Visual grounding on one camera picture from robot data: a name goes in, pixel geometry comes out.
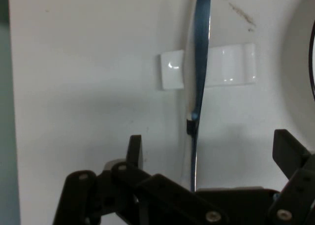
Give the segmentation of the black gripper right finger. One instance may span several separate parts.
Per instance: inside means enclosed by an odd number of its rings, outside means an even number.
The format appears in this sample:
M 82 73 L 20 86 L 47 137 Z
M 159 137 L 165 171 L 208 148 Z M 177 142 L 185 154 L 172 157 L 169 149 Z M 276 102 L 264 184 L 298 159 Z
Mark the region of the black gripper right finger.
M 274 131 L 272 157 L 288 182 L 271 205 L 274 225 L 315 223 L 315 155 L 288 130 Z

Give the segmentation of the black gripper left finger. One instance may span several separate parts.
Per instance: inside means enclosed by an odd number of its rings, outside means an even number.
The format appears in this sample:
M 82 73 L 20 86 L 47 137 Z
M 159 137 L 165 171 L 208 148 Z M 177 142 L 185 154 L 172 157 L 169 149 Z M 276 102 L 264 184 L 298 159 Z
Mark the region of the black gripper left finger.
M 196 194 L 142 169 L 142 138 L 129 139 L 126 159 L 96 175 L 67 176 L 53 223 L 98 225 L 116 214 L 128 225 L 224 225 L 226 213 Z

